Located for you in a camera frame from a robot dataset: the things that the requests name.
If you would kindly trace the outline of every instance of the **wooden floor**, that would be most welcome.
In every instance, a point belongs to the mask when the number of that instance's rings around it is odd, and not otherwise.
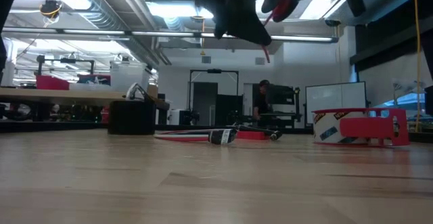
[[[0,223],[433,223],[433,144],[0,135]]]

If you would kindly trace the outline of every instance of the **man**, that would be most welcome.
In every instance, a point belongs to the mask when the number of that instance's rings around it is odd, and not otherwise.
[[[266,120],[261,118],[260,115],[263,113],[268,113],[270,111],[268,103],[266,101],[266,91],[267,91],[269,84],[270,83],[268,80],[261,81],[258,84],[258,86],[260,87],[260,93],[256,96],[256,98],[254,98],[253,117],[254,117],[254,119],[256,119],[258,121],[257,126],[259,126],[259,127],[265,127],[266,126]]]

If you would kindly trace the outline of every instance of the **ceiling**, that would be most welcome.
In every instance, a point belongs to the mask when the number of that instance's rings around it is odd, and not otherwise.
[[[161,11],[165,10],[164,8],[173,8],[175,5],[176,8],[170,10],[171,12],[180,13],[178,21],[183,30],[201,31],[203,29],[201,22],[197,22],[197,20],[190,18],[186,14],[191,11],[190,7],[194,7],[194,0],[97,0],[93,5],[92,2],[59,1],[63,2],[64,8],[56,23],[50,23],[49,28],[97,29],[98,27],[95,23],[90,22],[87,18],[88,16],[85,14],[99,12],[105,15],[113,14],[116,20],[122,22],[121,27],[130,30],[167,30],[168,22],[161,17],[163,16],[161,15]],[[256,1],[258,16],[260,19],[265,20],[268,14],[260,12],[261,1],[263,0]],[[338,34],[336,29],[327,26],[323,18],[340,20],[343,25],[368,24],[405,1],[407,0],[364,0],[367,11],[362,16],[354,18],[347,6],[347,2],[344,0],[302,0],[287,20],[281,23],[270,22],[267,25],[267,30],[271,35],[335,37]],[[47,18],[44,19],[39,13],[39,6],[44,2],[45,0],[15,0],[6,25],[20,27],[46,26]],[[213,29],[213,21],[210,18],[205,19],[204,30],[206,32],[213,32]],[[164,65],[159,62],[160,60],[147,62],[148,60],[155,60],[154,49],[158,46],[163,48],[166,56],[169,59],[173,59],[173,61],[179,60],[179,55],[182,52],[177,52],[176,50],[180,49],[193,49],[193,51],[195,49],[204,49],[205,51],[211,49],[260,51],[258,45],[237,39],[223,39],[220,41],[205,39],[203,41],[201,39],[159,38],[158,44],[152,46],[154,43],[149,37],[138,37],[137,42],[139,47],[144,47],[147,53],[145,55],[137,55],[127,42],[110,41],[107,40],[107,37],[65,34],[40,34],[35,36],[34,34],[24,33],[5,33],[3,36],[20,42],[18,43],[19,54],[28,47],[28,53],[20,54],[20,59],[17,62],[17,66],[23,68],[37,67],[37,63],[34,62],[35,54],[37,53],[67,55],[74,52],[75,55],[81,55],[82,57],[94,57],[97,61],[97,70],[108,70],[110,68],[110,61],[117,59],[119,55],[129,56],[132,60],[137,58],[137,60],[151,64],[154,68],[158,69],[159,66]],[[275,53],[281,44],[282,42],[274,41],[268,47],[270,53]],[[86,69],[85,66],[79,65],[78,68]],[[76,76],[75,72],[59,72],[58,74],[67,79],[73,79]],[[18,75],[29,78],[33,76],[29,70],[19,70]]]

